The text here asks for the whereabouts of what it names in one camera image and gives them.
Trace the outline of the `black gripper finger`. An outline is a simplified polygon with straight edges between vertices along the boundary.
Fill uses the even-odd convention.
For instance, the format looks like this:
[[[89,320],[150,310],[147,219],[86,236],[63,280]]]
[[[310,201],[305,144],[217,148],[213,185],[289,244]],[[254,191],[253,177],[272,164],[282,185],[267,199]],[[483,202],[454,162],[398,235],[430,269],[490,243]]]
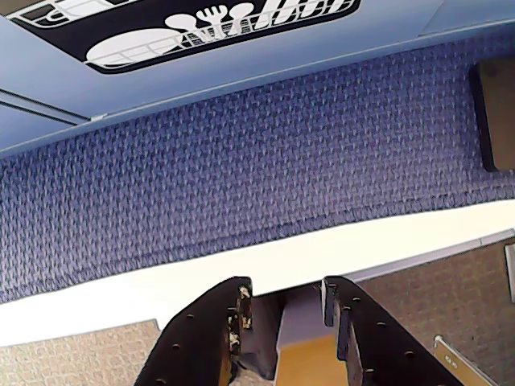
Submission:
[[[242,334],[252,327],[252,282],[231,277],[181,310],[164,327],[136,385],[228,385]]]
[[[336,330],[336,357],[349,385],[494,385],[443,336],[427,350],[358,284],[323,279],[323,322]]]

